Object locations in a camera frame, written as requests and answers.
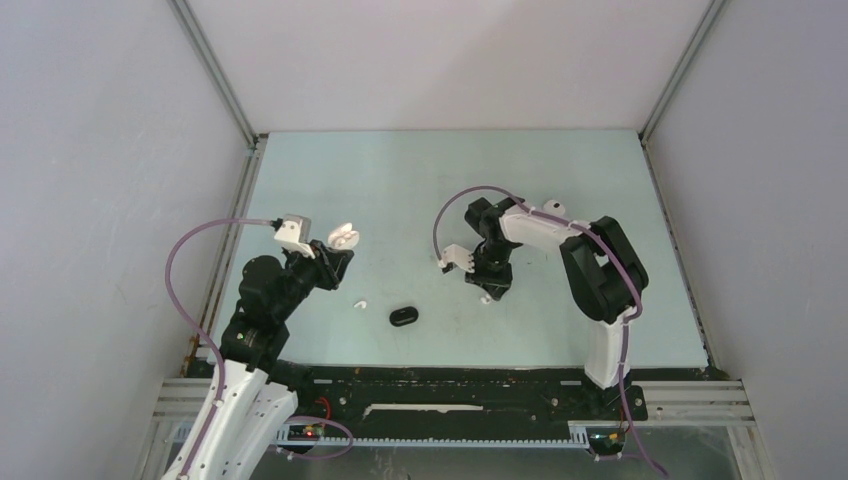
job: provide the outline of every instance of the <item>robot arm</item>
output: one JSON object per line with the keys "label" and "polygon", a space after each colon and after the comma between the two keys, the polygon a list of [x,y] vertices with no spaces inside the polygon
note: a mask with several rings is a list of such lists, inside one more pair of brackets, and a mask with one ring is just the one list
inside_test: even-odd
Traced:
{"label": "robot arm", "polygon": [[[525,208],[533,209],[524,203]],[[562,217],[565,208],[549,201],[542,211]],[[492,205],[480,198],[468,206],[465,221],[483,241],[474,251],[451,245],[442,252],[439,266],[447,273],[454,267],[465,271],[465,281],[486,291],[484,303],[498,301],[512,286],[513,250],[530,245],[562,257],[571,293],[577,306],[594,320],[591,331],[586,376],[600,389],[618,383],[618,363],[624,316],[630,313],[634,300],[615,270],[607,262],[601,265],[604,252],[579,230],[539,216],[529,215],[524,208],[507,198]],[[617,221],[603,217],[592,223],[572,222],[590,229],[603,239],[624,265],[641,294],[648,285],[648,275],[630,241]],[[630,367],[625,362],[625,376]]]}
{"label": "robot arm", "polygon": [[[287,215],[272,226],[285,266],[276,257],[260,256],[242,270],[240,299],[221,338],[224,364],[215,366],[197,420],[163,480],[247,480],[276,431],[297,409],[295,392],[269,382],[289,338],[285,321],[314,288],[339,287],[359,234],[349,223],[342,225],[330,234],[328,247],[318,240],[307,242],[308,218]],[[222,369],[225,392],[216,400]]]}

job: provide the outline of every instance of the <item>light blue table surface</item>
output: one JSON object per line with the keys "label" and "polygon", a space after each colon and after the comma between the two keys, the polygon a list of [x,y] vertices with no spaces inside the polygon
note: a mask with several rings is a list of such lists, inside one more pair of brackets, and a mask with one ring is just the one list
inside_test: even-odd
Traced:
{"label": "light blue table surface", "polygon": [[[483,305],[462,272],[443,275],[431,246],[433,220],[459,190],[498,185],[567,216],[616,218],[650,277],[644,315],[631,328],[637,367],[701,367],[706,354],[636,133],[629,130],[275,133],[268,140],[249,218],[294,213],[326,241],[353,222],[362,234],[341,287],[315,290],[288,320],[281,358],[308,364],[377,366],[580,366],[590,320],[574,304],[562,260],[519,248],[513,286]],[[472,193],[448,210],[444,248],[480,238],[463,221]],[[241,268],[279,254],[267,228],[245,227],[213,337],[238,299]],[[365,310],[354,309],[366,300]],[[405,327],[389,313],[413,305]]]}

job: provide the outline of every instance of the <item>purple tube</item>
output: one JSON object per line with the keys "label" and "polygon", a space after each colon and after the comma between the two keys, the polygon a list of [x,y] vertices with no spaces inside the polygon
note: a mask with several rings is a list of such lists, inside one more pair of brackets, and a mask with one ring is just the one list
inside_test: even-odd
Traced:
{"label": "purple tube", "polygon": [[[244,218],[224,218],[221,220],[213,220],[211,222],[206,222],[203,225],[199,225],[193,228],[191,231],[186,233],[180,238],[177,243],[174,245],[174,248],[171,249],[171,253],[168,255],[168,261],[165,263],[165,289],[168,290],[168,296],[171,297],[171,301],[174,303],[174,307],[176,307],[177,311],[180,312],[180,315],[183,317],[183,320],[191,327],[192,330],[206,342],[206,345],[209,346],[210,350],[212,350],[212,354],[215,355],[215,360],[218,362],[218,388],[215,392],[215,400],[221,400],[222,395],[224,394],[224,358],[221,356],[221,352],[215,346],[215,342],[212,341],[212,338],[200,328],[200,325],[191,315],[188,314],[186,309],[177,299],[177,294],[174,293],[174,286],[171,284],[171,267],[174,264],[174,258],[177,256],[177,252],[180,250],[180,247],[188,241],[189,238],[193,237],[197,233],[206,230],[210,227],[215,227],[218,225],[229,225],[229,224],[241,224],[241,225],[271,225],[270,220],[249,220]],[[203,443],[203,439],[206,437],[206,432],[209,431],[209,426],[212,424],[212,419],[215,418],[215,413],[218,411],[217,405],[214,403],[212,407],[209,409],[209,413],[206,415],[206,419],[203,421],[203,425],[200,427],[200,432],[197,435],[197,439],[194,441],[194,445],[191,446],[191,450],[186,456],[186,461],[183,463],[183,468],[180,470],[180,475],[185,475],[189,468],[191,468],[191,464],[194,461],[194,457],[197,456],[197,451],[200,449],[200,445]]]}

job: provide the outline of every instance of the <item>gray wall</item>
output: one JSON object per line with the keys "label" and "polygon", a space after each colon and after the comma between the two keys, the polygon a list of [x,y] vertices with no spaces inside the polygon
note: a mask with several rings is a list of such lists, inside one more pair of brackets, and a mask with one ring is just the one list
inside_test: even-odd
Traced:
{"label": "gray wall", "polygon": [[844,476],[846,19],[840,0],[731,2],[651,146],[719,358],[783,479]]}
{"label": "gray wall", "polygon": [[244,145],[163,0],[2,2],[0,112],[0,478],[130,478]]}

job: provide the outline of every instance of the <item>small white object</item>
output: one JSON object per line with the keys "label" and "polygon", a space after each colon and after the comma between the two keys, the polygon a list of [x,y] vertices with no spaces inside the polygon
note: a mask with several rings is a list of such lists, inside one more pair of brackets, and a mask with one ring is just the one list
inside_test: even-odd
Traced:
{"label": "small white object", "polygon": [[442,250],[439,268],[445,268],[451,263],[459,267],[460,270],[474,273],[474,258],[471,256],[471,251],[466,248],[453,244]]}
{"label": "small white object", "polygon": [[359,232],[348,222],[330,232],[327,244],[336,250],[352,250],[359,243]]}
{"label": "small white object", "polygon": [[558,217],[565,217],[565,205],[559,200],[548,200],[542,206],[542,211]]}

